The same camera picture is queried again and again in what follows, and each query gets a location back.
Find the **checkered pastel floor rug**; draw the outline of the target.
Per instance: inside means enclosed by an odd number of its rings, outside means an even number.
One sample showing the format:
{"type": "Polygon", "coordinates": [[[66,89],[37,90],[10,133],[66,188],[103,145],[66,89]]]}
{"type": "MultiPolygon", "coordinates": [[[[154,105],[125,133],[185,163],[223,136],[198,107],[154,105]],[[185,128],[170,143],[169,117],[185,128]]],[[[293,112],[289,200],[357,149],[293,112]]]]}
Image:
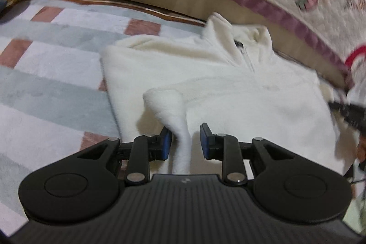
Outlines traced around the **checkered pastel floor rug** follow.
{"type": "Polygon", "coordinates": [[[26,223],[20,182],[119,135],[100,52],[134,34],[183,38],[198,25],[162,13],[71,0],[22,1],[1,17],[1,230],[26,223]]]}

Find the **white fleece zip jacket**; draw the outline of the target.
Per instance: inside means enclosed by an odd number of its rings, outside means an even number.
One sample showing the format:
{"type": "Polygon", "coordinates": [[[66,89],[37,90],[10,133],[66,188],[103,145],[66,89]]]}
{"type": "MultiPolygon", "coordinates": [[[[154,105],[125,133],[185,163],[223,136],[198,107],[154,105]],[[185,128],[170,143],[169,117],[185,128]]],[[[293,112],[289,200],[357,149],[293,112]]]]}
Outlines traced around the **white fleece zip jacket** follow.
{"type": "Polygon", "coordinates": [[[151,173],[219,173],[217,161],[204,159],[202,123],[242,142],[263,137],[340,174],[354,160],[317,73],[276,55],[263,26],[214,13],[200,35],[136,35],[107,46],[101,61],[123,140],[162,127],[175,136],[151,173]]]}

